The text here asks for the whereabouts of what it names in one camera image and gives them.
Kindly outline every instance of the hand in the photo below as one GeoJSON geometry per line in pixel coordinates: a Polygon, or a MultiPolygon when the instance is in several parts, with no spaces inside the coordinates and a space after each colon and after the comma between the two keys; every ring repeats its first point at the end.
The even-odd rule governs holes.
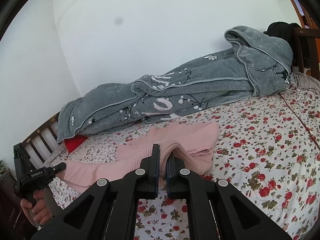
{"type": "Polygon", "coordinates": [[[52,219],[51,210],[48,208],[47,204],[43,199],[44,195],[45,193],[43,190],[39,190],[33,194],[33,198],[35,200],[38,200],[37,204],[34,207],[32,207],[32,203],[28,200],[24,198],[21,200],[20,205],[22,207],[22,210],[33,226],[36,226],[34,221],[39,222],[40,225],[45,225],[48,221],[52,219]],[[32,213],[35,214],[33,219],[29,213],[29,208],[31,208],[32,213]]]}

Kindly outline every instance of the bed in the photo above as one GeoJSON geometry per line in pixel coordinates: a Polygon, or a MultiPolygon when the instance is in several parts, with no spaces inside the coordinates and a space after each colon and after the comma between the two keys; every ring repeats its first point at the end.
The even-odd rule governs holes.
{"type": "MultiPolygon", "coordinates": [[[[294,240],[302,236],[312,239],[314,233],[307,233],[318,221],[320,192],[320,76],[315,42],[320,31],[295,29],[294,33],[298,51],[301,39],[308,42],[311,77],[303,74],[305,60],[301,53],[299,72],[290,77],[292,85],[277,95],[252,97],[166,122],[140,122],[112,134],[92,135],[72,154],[63,143],[54,142],[57,114],[20,147],[28,152],[36,168],[65,160],[105,163],[116,160],[117,144],[146,134],[152,125],[215,121],[220,136],[212,167],[203,179],[227,179],[294,240]]],[[[62,208],[79,196],[59,178],[49,186],[62,208]]],[[[168,199],[165,189],[161,181],[158,199],[139,201],[134,240],[189,239],[186,202],[168,199]]]]}

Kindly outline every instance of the round metal pivot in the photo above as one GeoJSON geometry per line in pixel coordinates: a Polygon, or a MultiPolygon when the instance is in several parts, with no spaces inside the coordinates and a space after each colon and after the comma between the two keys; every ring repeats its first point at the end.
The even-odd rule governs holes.
{"type": "Polygon", "coordinates": [[[181,175],[189,175],[190,171],[188,169],[181,169],[180,173],[181,173],[181,175]]]}
{"type": "Polygon", "coordinates": [[[145,174],[146,173],[146,171],[144,170],[144,169],[137,169],[136,170],[136,174],[137,175],[143,175],[143,174],[145,174]]]}
{"type": "Polygon", "coordinates": [[[226,186],[228,186],[228,181],[225,180],[225,179],[220,179],[220,180],[218,181],[218,184],[219,184],[219,186],[221,186],[221,187],[226,187],[226,186]]]}
{"type": "Polygon", "coordinates": [[[107,180],[106,179],[99,179],[97,181],[97,185],[102,187],[102,186],[105,186],[107,184],[107,180]]]}

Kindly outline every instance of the white wall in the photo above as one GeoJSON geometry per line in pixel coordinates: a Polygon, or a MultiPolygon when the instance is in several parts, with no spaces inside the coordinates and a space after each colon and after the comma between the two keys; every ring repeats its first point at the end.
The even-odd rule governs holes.
{"type": "Polygon", "coordinates": [[[0,41],[0,159],[14,170],[13,145],[77,97],[53,2],[29,0],[0,41]]]}
{"type": "Polygon", "coordinates": [[[290,0],[53,0],[68,65],[84,95],[99,84],[163,74],[229,48],[236,25],[299,22],[290,0]]]}

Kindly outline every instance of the pink garment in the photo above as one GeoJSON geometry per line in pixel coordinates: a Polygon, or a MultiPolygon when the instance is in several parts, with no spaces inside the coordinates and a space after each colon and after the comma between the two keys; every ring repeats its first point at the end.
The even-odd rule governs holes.
{"type": "Polygon", "coordinates": [[[165,128],[150,128],[147,135],[117,145],[117,160],[112,163],[81,163],[66,161],[67,168],[57,174],[71,188],[82,193],[98,179],[121,179],[138,169],[143,158],[151,156],[154,143],[160,145],[160,175],[165,175],[166,160],[173,152],[184,160],[186,168],[204,174],[212,165],[213,148],[219,135],[219,125],[172,123],[165,128]]]}

